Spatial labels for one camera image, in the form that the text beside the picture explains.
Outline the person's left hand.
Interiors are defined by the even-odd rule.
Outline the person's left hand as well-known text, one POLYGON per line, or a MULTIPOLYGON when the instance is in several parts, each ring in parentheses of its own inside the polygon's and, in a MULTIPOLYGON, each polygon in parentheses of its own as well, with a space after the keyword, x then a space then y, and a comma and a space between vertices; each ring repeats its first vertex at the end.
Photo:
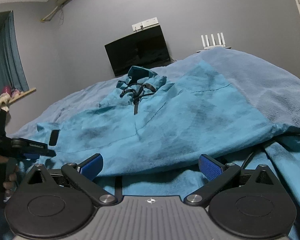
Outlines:
POLYGON ((5 189, 5 197, 10 197, 17 188, 17 172, 19 167, 15 158, 3 157, 0 155, 0 166, 6 165, 2 181, 2 187, 5 189))

